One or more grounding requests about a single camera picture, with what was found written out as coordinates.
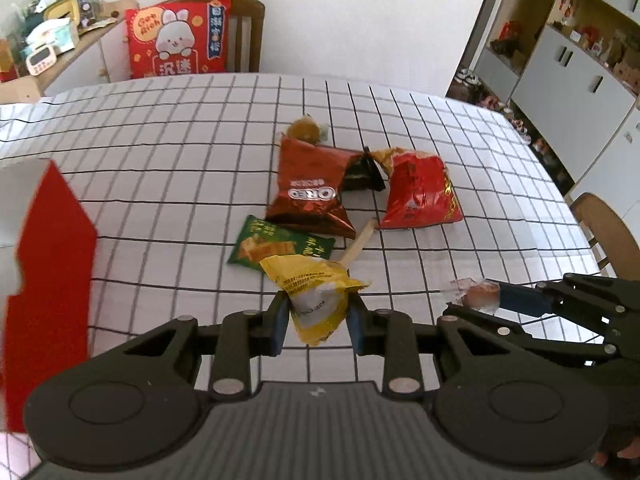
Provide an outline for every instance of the red box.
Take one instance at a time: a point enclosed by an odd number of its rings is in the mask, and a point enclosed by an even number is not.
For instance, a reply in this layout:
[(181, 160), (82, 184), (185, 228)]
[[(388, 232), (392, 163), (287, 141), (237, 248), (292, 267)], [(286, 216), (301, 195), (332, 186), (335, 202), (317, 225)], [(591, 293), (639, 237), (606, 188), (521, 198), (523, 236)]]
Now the red box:
[(52, 160), (0, 169), (3, 431), (40, 383), (88, 358), (97, 232)]

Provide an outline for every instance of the green snack bag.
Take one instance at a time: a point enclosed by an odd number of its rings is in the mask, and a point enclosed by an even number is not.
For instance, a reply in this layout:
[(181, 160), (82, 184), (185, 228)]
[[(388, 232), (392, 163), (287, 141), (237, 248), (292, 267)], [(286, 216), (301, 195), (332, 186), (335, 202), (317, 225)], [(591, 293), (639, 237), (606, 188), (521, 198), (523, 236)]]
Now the green snack bag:
[(335, 245), (333, 238), (312, 236), (249, 215), (236, 240), (228, 264), (240, 264), (262, 270), (260, 261), (268, 256), (302, 254), (329, 259)]

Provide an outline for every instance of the clutter on shelf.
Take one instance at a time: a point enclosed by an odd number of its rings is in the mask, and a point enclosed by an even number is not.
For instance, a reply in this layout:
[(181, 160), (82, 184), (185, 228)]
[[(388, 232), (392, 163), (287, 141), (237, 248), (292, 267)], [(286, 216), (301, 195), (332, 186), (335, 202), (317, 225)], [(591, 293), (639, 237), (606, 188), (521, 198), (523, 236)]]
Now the clutter on shelf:
[(19, 9), (16, 30), (0, 40), (0, 82), (40, 75), (78, 46), (83, 34), (116, 22), (101, 0), (35, 0)]
[(558, 0), (549, 25), (608, 69), (630, 92), (640, 94), (638, 28), (599, 0)]

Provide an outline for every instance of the white grid tablecloth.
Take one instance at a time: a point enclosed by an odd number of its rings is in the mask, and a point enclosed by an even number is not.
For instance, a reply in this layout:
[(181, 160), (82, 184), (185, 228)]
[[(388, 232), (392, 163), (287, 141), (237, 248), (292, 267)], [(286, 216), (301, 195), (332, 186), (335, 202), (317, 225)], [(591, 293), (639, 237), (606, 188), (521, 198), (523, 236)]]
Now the white grid tablecloth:
[[(482, 108), (417, 92), (344, 80), (220, 74), (79, 88), (37, 105), (0, 107), (0, 165), (50, 156), (96, 224), (90, 343), (98, 354), (191, 314), (200, 324), (266, 309), (276, 288), (226, 260), (247, 215), (263, 218), (277, 192), (274, 135), (310, 114), (330, 124), (329, 144), (437, 152), (465, 219), (376, 232), (351, 266), (371, 281), (370, 309), (394, 308), (433, 323), (454, 278), (533, 284), (598, 266), (558, 189), (511, 125)], [(357, 230), (381, 218), (384, 192), (345, 192)], [(345, 247), (339, 238), (332, 259)], [(555, 316), (498, 311), (536, 337), (595, 341)], [(427, 388), (438, 381), (422, 356)], [(206, 388), (204, 359), (196, 387)], [(343, 324), (306, 348), (290, 324), (277, 358), (255, 358), (258, 380), (382, 380), (382, 358), (357, 357)], [(0, 440), (0, 480), (36, 461), (25, 436)]]

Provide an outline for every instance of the wooden chair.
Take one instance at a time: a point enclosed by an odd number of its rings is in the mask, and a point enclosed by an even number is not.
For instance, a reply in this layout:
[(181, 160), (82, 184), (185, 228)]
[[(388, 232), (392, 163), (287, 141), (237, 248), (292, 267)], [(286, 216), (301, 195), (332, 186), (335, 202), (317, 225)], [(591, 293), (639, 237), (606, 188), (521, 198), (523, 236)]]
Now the wooden chair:
[(593, 249), (599, 244), (605, 254), (598, 268), (602, 270), (611, 264), (617, 277), (640, 280), (640, 248), (620, 217), (591, 193), (580, 195), (570, 209), (593, 234), (589, 247)]
[[(174, 2), (210, 2), (211, 0), (167, 0), (166, 4)], [(236, 21), (236, 34), (234, 41), (234, 55), (228, 49), (227, 69), (229, 72), (242, 72), (242, 45), (246, 43), (242, 36), (242, 24), (245, 18), (251, 20), (251, 33), (249, 36), (249, 72), (260, 72), (260, 50), (262, 48), (262, 26), (264, 23), (264, 4), (258, 0), (231, 0), (231, 17)]]

